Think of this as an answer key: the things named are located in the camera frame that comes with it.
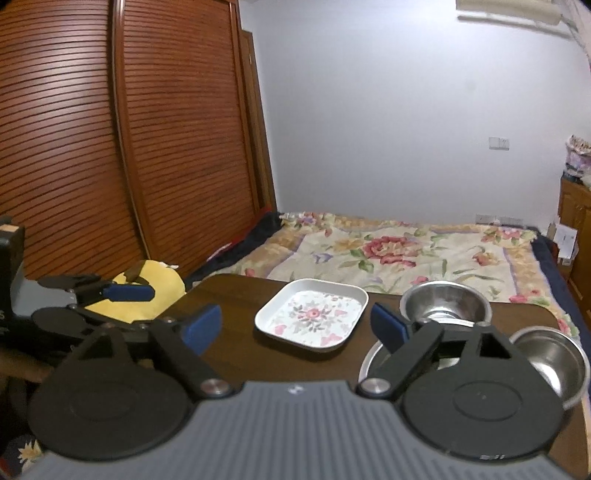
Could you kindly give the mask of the dark clothes on bed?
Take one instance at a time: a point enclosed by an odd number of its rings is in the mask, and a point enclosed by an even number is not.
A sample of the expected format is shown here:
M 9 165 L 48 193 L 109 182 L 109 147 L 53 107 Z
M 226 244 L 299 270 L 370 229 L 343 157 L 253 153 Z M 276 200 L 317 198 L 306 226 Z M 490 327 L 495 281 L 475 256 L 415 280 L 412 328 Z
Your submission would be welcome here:
M 264 210 L 256 223 L 253 224 L 252 229 L 239 234 L 238 238 L 219 248 L 211 255 L 211 258 L 205 261 L 204 265 L 184 279 L 186 291 L 189 291 L 195 283 L 204 280 L 207 276 L 235 265 L 236 262 L 266 243 L 273 234 L 280 231 L 280 228 L 280 212 Z

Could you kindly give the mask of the wall air conditioner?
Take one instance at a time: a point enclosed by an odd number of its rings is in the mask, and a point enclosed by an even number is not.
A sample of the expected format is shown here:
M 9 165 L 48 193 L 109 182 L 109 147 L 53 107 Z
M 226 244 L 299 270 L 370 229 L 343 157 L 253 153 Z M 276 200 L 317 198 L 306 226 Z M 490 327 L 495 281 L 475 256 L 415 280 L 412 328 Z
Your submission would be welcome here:
M 551 26 L 564 23 L 578 31 L 576 23 L 562 14 L 552 1 L 538 0 L 457 0 L 459 11 L 480 12 L 493 15 L 522 18 Z

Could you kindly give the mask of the white wall switch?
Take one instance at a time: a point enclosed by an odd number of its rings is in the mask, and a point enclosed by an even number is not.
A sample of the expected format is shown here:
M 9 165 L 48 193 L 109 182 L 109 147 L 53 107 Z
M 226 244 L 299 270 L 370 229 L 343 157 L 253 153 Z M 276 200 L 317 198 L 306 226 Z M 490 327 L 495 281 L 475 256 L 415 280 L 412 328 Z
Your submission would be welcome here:
M 510 140 L 502 137 L 490 137 L 489 138 L 489 149 L 495 151 L 509 151 Z

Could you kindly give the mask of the large steel bowl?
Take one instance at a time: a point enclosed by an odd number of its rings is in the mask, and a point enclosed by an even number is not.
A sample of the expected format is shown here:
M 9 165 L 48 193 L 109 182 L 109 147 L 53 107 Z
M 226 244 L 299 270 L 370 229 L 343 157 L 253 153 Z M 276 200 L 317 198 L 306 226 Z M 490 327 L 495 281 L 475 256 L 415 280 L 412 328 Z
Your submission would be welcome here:
M 468 330 L 474 324 L 457 325 L 437 321 L 409 322 L 394 316 L 370 319 L 370 329 L 380 340 L 379 350 L 363 360 L 359 383 L 384 379 L 392 386 L 408 384 L 431 363 L 446 333 Z

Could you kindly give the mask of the white paper box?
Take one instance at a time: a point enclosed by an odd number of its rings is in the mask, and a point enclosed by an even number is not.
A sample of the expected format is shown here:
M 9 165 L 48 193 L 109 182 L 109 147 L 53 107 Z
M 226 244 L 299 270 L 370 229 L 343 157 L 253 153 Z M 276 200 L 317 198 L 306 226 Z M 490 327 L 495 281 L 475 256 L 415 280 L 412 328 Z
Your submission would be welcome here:
M 578 254 L 578 231 L 561 223 L 551 223 L 547 233 L 558 248 L 558 262 L 570 265 Z

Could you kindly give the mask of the steel bowl back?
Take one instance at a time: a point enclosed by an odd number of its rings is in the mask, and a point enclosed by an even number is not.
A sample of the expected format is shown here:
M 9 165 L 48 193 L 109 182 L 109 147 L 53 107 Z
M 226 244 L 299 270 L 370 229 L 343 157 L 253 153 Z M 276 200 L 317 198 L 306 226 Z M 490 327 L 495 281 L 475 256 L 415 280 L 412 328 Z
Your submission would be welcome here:
M 457 325 L 492 323 L 492 307 L 476 289 L 451 281 L 428 281 L 401 297 L 401 314 L 410 321 L 437 321 Z

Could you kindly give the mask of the pile of folded fabrics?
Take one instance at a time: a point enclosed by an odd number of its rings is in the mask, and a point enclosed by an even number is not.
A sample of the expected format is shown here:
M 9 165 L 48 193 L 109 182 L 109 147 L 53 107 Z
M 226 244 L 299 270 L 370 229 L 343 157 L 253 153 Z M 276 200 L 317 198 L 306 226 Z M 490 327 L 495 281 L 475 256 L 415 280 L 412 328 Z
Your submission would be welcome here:
M 570 180 L 590 188 L 591 182 L 591 144 L 575 135 L 566 141 L 567 157 L 564 174 Z

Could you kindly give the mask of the floral tray back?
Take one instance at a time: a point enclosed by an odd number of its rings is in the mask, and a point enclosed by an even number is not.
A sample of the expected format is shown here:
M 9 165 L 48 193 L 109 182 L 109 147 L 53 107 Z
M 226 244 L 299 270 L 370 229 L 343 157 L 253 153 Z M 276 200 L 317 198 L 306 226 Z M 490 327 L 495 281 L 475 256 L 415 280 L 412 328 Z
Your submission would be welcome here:
M 369 294 L 358 286 L 294 280 L 257 311 L 254 326 L 280 342 L 325 353 L 349 340 L 368 304 Z

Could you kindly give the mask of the small steel bowl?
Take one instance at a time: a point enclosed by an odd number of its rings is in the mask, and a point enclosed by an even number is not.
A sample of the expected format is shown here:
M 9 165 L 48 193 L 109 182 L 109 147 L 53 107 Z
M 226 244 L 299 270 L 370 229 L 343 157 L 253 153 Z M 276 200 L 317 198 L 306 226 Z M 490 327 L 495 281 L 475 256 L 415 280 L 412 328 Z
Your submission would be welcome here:
M 575 341 L 543 326 L 521 329 L 510 341 L 558 395 L 565 411 L 581 402 L 590 385 L 590 363 Z

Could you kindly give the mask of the yellow pikachu plush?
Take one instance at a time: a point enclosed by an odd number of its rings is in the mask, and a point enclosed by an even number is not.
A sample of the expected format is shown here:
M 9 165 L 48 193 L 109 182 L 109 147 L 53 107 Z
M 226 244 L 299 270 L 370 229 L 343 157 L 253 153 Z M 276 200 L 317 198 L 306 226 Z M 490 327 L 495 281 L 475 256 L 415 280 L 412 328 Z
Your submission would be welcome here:
M 185 294 L 177 265 L 142 260 L 117 275 L 89 311 L 125 323 L 152 320 Z

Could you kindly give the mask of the floral bed quilt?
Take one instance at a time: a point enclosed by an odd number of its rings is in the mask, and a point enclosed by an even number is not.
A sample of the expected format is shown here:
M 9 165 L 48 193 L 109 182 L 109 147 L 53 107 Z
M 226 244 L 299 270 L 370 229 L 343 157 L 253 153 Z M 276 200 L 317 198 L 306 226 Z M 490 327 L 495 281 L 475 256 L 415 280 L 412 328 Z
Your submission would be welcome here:
M 582 340 L 584 321 L 545 239 L 536 231 L 477 224 L 429 225 L 332 213 L 284 213 L 280 229 L 214 273 L 290 282 L 347 283 L 401 295 L 435 280 L 468 285 L 491 302 L 550 311 L 559 329 Z

